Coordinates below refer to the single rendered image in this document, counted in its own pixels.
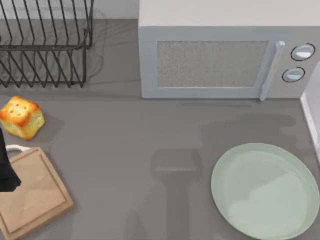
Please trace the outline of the golden bread loaf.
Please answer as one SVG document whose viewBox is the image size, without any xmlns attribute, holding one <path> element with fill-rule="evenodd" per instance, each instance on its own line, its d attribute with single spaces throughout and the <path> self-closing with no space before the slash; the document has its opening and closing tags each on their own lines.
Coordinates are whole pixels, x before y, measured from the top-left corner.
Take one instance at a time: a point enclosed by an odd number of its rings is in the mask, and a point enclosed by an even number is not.
<svg viewBox="0 0 320 240">
<path fill-rule="evenodd" d="M 0 109 L 0 123 L 10 134 L 30 141 L 45 124 L 45 117 L 37 103 L 13 96 Z"/>
</svg>

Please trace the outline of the microwave oven door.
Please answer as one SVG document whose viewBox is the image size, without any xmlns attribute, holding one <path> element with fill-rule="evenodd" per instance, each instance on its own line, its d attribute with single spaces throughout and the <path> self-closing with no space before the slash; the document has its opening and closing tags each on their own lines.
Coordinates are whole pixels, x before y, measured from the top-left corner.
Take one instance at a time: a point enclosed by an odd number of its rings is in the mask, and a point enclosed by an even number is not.
<svg viewBox="0 0 320 240">
<path fill-rule="evenodd" d="M 259 99 L 276 27 L 156 26 L 138 30 L 145 99 Z"/>
</svg>

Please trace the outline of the wooden cutting board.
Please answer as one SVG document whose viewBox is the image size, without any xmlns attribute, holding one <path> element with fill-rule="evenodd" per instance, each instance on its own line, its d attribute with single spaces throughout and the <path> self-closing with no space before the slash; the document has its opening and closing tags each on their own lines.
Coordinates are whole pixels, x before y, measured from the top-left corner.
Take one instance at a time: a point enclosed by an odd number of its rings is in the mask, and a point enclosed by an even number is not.
<svg viewBox="0 0 320 240">
<path fill-rule="evenodd" d="M 39 147 L 17 144 L 10 163 L 21 180 L 13 192 L 0 192 L 0 230 L 5 240 L 22 240 L 73 208 L 74 202 L 56 169 Z"/>
</svg>

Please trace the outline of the small microwave knob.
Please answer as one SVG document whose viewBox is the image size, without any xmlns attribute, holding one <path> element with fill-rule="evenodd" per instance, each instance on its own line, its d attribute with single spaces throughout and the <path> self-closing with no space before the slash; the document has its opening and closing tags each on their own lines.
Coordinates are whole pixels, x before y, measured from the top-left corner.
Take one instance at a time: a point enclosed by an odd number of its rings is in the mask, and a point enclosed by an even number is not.
<svg viewBox="0 0 320 240">
<path fill-rule="evenodd" d="M 294 83 L 305 76 L 305 70 L 302 67 L 287 69 L 282 74 L 282 79 L 287 83 Z"/>
</svg>

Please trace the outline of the pale green plate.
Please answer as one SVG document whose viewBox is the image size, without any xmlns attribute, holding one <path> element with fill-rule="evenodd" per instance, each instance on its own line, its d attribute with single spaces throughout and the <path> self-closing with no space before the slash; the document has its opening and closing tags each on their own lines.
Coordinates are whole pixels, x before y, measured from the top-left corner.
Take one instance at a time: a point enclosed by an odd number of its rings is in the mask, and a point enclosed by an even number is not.
<svg viewBox="0 0 320 240">
<path fill-rule="evenodd" d="M 223 153 L 210 188 L 224 219 L 258 240 L 298 237 L 320 211 L 314 175 L 297 156 L 272 144 L 246 143 Z"/>
</svg>

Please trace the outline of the large microwave knob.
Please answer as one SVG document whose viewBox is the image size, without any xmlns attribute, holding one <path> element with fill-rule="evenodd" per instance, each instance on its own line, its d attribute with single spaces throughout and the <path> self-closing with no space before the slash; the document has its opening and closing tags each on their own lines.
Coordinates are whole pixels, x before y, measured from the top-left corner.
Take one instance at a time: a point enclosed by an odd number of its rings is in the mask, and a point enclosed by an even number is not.
<svg viewBox="0 0 320 240">
<path fill-rule="evenodd" d="M 291 58 L 297 62 L 305 61 L 311 58 L 316 52 L 316 48 L 311 43 L 305 43 L 303 45 L 296 46 L 291 51 Z"/>
</svg>

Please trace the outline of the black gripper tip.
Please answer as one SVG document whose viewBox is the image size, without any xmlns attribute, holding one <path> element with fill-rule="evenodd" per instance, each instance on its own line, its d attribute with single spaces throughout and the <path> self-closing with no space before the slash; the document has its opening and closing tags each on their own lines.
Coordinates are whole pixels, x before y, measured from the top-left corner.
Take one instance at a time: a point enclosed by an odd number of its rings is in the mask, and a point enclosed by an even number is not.
<svg viewBox="0 0 320 240">
<path fill-rule="evenodd" d="M 11 166 L 0 128 L 0 193 L 14 192 L 20 185 L 21 180 Z"/>
</svg>

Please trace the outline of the pale microwave oven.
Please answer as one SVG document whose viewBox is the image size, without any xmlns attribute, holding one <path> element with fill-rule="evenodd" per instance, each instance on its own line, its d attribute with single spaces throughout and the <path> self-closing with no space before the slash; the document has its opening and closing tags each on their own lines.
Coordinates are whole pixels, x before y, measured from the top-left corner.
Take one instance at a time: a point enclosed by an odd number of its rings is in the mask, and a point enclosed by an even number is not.
<svg viewBox="0 0 320 240">
<path fill-rule="evenodd" d="M 287 32 L 285 47 L 266 99 L 299 99 L 320 61 L 320 0 L 139 0 L 141 27 L 274 27 Z M 315 46 L 304 61 L 291 58 L 304 44 Z M 301 67 L 304 77 L 285 82 L 287 69 Z"/>
</svg>

